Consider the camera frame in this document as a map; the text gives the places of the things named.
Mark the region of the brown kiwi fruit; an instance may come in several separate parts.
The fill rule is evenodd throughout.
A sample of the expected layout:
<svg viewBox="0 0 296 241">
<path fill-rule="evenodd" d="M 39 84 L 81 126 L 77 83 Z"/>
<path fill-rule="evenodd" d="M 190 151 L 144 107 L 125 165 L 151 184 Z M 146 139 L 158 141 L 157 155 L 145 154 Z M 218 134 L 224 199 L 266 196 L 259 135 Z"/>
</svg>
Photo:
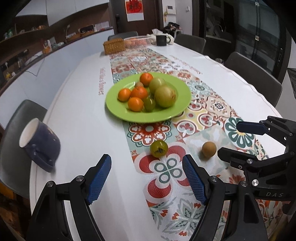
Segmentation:
<svg viewBox="0 0 296 241">
<path fill-rule="evenodd" d="M 202 154 L 205 158 L 209 159 L 213 157 L 217 152 L 217 147 L 214 142 L 205 142 L 202 146 Z"/>
</svg>

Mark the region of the green tomato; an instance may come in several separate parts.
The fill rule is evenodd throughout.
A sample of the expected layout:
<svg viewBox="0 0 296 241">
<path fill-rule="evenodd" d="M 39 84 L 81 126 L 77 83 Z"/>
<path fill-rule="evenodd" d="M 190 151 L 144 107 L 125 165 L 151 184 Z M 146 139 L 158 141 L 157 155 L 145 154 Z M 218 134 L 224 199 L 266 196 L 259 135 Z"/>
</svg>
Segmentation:
<svg viewBox="0 0 296 241">
<path fill-rule="evenodd" d="M 153 98 L 147 97 L 143 100 L 145 111 L 151 112 L 156 107 L 156 102 Z"/>
<path fill-rule="evenodd" d="M 168 145 L 163 140 L 154 141 L 150 146 L 150 153 L 156 158 L 165 156 L 167 151 Z"/>
</svg>

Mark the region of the large green pear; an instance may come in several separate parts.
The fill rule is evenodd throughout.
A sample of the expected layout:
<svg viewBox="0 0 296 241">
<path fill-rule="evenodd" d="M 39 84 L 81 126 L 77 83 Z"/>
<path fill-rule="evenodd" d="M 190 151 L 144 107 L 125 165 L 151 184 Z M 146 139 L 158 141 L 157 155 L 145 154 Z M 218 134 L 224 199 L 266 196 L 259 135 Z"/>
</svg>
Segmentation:
<svg viewBox="0 0 296 241">
<path fill-rule="evenodd" d="M 163 85 L 154 92 L 154 99 L 160 107 L 170 108 L 176 102 L 176 92 L 167 85 Z"/>
</svg>

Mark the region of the small orange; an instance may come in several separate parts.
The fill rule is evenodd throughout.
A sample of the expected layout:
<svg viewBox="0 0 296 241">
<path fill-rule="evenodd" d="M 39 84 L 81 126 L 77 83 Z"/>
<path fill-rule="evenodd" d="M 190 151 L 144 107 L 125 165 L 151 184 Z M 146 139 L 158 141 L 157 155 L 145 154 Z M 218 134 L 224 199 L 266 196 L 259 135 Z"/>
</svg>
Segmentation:
<svg viewBox="0 0 296 241">
<path fill-rule="evenodd" d="M 144 108 L 144 102 L 138 97 L 131 97 L 127 104 L 128 108 L 134 112 L 141 112 Z"/>
<path fill-rule="evenodd" d="M 117 99 L 121 102 L 127 102 L 131 95 L 131 90 L 128 88 L 123 88 L 118 92 Z"/>
</svg>

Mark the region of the large orange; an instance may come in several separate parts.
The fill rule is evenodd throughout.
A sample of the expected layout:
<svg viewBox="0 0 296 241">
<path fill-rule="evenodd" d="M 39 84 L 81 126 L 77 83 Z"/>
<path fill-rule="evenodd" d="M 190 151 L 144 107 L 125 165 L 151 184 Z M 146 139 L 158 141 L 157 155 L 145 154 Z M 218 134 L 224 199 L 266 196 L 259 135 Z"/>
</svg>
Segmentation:
<svg viewBox="0 0 296 241">
<path fill-rule="evenodd" d="M 147 92 L 146 88 L 142 87 L 142 86 L 136 86 L 131 94 L 130 94 L 130 97 L 137 97 L 137 98 L 140 98 L 140 99 L 145 99 L 147 98 L 149 95 L 149 93 Z"/>
</svg>

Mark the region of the grey chair right near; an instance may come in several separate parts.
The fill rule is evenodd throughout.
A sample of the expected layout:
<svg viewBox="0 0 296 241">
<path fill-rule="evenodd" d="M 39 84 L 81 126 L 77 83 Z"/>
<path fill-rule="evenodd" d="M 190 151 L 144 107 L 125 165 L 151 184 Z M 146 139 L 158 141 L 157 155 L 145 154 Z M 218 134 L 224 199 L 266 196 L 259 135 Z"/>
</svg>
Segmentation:
<svg viewBox="0 0 296 241">
<path fill-rule="evenodd" d="M 247 83 L 253 85 L 274 107 L 278 104 L 282 92 L 281 83 L 270 73 L 238 52 L 230 54 L 224 66 L 233 70 Z"/>
</svg>

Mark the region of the grey chair left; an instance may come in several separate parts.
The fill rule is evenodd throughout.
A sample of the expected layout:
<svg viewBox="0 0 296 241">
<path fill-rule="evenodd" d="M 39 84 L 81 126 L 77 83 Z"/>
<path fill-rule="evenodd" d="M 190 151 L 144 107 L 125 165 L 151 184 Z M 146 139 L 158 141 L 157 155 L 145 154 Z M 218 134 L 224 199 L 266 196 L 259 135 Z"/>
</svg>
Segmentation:
<svg viewBox="0 0 296 241">
<path fill-rule="evenodd" d="M 19 139 L 29 121 L 34 118 L 42 121 L 46 112 L 36 102 L 24 100 L 11 117 L 1 139 L 1 183 L 27 199 L 32 161 L 19 146 Z"/>
</svg>

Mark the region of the dark blue mug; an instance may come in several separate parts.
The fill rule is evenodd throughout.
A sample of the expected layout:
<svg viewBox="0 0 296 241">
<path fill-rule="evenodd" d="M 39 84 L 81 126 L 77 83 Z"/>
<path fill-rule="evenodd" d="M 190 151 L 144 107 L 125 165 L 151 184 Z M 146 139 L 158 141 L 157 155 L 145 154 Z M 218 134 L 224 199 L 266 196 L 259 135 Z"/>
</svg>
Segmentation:
<svg viewBox="0 0 296 241">
<path fill-rule="evenodd" d="M 55 168 L 61 143 L 57 135 L 38 118 L 34 118 L 23 129 L 18 142 L 29 158 L 44 171 L 51 173 Z"/>
</svg>

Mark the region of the white tablecloth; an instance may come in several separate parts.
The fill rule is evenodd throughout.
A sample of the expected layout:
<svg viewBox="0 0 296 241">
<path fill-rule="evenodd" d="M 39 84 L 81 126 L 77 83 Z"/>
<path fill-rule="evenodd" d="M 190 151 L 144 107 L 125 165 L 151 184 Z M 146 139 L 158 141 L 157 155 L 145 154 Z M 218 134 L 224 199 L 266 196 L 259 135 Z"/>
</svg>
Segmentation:
<svg viewBox="0 0 296 241">
<path fill-rule="evenodd" d="M 84 58 L 65 79 L 44 122 L 61 141 L 56 169 L 47 173 L 31 166 L 30 205 L 34 207 L 44 185 L 53 180 L 67 183 L 97 164 L 103 154 L 112 159 L 111 172 L 91 211 L 106 240 L 138 240 L 131 228 L 132 212 L 149 215 L 140 192 L 132 157 L 123 129 L 124 121 L 112 115 L 105 105 L 114 85 L 110 57 L 103 53 Z"/>
</svg>

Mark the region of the green plate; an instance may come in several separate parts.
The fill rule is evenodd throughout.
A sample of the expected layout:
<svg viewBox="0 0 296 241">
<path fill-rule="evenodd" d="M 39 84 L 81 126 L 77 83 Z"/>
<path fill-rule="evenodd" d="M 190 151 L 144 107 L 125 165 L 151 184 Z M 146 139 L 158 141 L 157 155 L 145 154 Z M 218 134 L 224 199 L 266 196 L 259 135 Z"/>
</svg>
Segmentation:
<svg viewBox="0 0 296 241">
<path fill-rule="evenodd" d="M 159 80 L 156 94 L 140 83 L 140 74 L 127 77 L 108 91 L 105 103 L 115 117 L 133 123 L 166 121 L 184 111 L 191 101 L 189 87 L 179 78 L 152 72 Z"/>
</svg>

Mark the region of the orange on plate right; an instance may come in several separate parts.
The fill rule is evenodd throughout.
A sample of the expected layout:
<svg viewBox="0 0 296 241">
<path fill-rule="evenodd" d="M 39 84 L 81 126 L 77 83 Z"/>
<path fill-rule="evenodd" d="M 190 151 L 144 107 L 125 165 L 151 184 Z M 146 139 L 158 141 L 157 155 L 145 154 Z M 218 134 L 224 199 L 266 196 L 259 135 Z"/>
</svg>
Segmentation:
<svg viewBox="0 0 296 241">
<path fill-rule="evenodd" d="M 148 87 L 153 78 L 154 77 L 151 75 L 151 73 L 146 72 L 140 75 L 139 81 L 143 84 L 144 87 Z"/>
</svg>

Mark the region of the black mug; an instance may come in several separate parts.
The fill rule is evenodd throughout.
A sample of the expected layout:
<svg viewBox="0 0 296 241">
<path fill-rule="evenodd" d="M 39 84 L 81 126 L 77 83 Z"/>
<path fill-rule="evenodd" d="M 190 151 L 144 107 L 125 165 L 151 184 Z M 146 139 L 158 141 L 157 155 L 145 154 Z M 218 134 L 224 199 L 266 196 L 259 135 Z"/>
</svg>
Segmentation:
<svg viewBox="0 0 296 241">
<path fill-rule="evenodd" d="M 156 35 L 156 45 L 157 46 L 166 46 L 171 42 L 171 39 L 167 35 Z"/>
</svg>

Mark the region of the white cloth bundle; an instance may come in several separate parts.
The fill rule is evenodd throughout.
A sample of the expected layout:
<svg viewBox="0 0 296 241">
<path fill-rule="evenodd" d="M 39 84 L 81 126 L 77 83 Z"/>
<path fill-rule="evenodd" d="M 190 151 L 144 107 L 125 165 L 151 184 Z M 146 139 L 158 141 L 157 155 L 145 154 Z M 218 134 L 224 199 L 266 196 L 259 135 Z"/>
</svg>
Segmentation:
<svg viewBox="0 0 296 241">
<path fill-rule="evenodd" d="M 174 44 L 174 37 L 168 33 L 163 33 L 161 30 L 158 29 L 152 29 L 152 34 L 147 34 L 147 37 L 150 37 L 152 40 L 152 44 L 157 44 L 157 38 L 156 36 L 166 36 L 167 37 L 167 44 L 173 45 Z"/>
</svg>

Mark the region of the wicker basket box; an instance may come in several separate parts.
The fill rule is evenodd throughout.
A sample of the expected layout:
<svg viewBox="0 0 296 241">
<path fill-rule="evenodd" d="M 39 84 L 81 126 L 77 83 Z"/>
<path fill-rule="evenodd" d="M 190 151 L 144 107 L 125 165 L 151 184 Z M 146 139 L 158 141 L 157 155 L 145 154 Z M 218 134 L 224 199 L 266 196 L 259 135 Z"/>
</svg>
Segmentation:
<svg viewBox="0 0 296 241">
<path fill-rule="evenodd" d="M 106 55 L 125 51 L 125 42 L 122 38 L 112 39 L 103 43 Z"/>
</svg>

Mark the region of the grey chair far end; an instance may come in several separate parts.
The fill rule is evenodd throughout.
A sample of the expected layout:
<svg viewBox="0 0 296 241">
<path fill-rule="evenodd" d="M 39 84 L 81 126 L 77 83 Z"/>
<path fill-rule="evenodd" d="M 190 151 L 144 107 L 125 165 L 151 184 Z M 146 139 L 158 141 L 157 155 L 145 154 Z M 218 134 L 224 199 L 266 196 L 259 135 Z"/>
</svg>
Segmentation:
<svg viewBox="0 0 296 241">
<path fill-rule="evenodd" d="M 130 31 L 130 32 L 125 32 L 125 33 L 119 33 L 116 35 L 112 35 L 108 37 L 108 41 L 113 40 L 113 39 L 125 39 L 125 38 L 130 38 L 130 37 L 135 37 L 138 36 L 138 32 L 137 31 Z"/>
</svg>

